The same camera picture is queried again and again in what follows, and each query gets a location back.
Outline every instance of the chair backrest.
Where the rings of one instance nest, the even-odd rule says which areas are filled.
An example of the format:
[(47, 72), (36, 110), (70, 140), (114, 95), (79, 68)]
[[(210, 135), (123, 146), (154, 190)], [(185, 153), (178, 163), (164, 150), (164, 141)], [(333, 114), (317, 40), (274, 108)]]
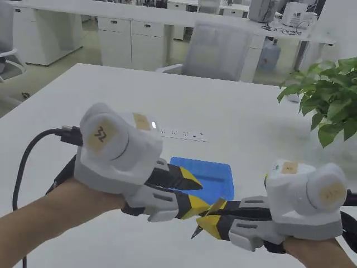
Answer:
[(13, 6), (0, 0), (0, 52), (13, 50)]
[(209, 13), (209, 14), (219, 14), (219, 6), (221, 0), (199, 0), (198, 12), (199, 13)]
[(238, 81), (251, 40), (251, 34), (237, 27), (198, 22), (182, 74)]

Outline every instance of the white plastic housing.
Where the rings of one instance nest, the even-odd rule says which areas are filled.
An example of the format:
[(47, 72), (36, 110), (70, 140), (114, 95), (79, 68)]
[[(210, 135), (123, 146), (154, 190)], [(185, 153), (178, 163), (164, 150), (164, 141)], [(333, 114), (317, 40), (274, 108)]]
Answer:
[(346, 179), (335, 164), (316, 169), (279, 160), (267, 176), (266, 187), (276, 223), (319, 226), (340, 220)]
[(162, 152), (157, 123), (136, 113), (117, 114), (93, 105), (80, 123), (81, 163), (105, 178), (142, 185)]

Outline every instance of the blue tray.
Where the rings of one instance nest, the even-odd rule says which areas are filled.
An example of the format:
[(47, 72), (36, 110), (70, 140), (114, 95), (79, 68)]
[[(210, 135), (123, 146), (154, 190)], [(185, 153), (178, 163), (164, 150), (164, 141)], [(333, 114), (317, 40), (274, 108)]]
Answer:
[(220, 197), (233, 200), (233, 177), (229, 165), (179, 157), (173, 157), (171, 164), (187, 169), (203, 186), (201, 190), (182, 191), (183, 193), (199, 197), (210, 205)]

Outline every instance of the number sticker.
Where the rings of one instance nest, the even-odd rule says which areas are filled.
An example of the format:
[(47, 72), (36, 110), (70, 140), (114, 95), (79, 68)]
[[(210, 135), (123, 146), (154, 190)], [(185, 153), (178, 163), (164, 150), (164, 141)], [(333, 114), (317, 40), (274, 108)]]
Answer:
[(138, 130), (150, 130), (150, 124), (146, 116), (139, 113), (133, 113), (136, 128)]
[(341, 182), (332, 183), (320, 191), (320, 201), (324, 205), (332, 205), (341, 198), (345, 198), (346, 188)]
[(96, 154), (100, 152), (118, 133), (115, 125), (107, 119), (102, 120), (87, 140), (87, 146)]
[(297, 173), (297, 162), (285, 162), (283, 164), (282, 174), (296, 174)]

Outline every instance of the human hand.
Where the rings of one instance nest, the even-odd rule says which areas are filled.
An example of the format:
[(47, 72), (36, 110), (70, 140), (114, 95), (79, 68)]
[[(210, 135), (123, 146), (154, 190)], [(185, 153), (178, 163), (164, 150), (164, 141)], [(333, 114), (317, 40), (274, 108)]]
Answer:
[(49, 211), (63, 217), (64, 229), (81, 225), (104, 212), (122, 209), (122, 195), (93, 190), (75, 178), (68, 179), (40, 199)]
[(356, 268), (336, 239), (312, 241), (288, 238), (283, 245), (288, 254), (307, 268)]

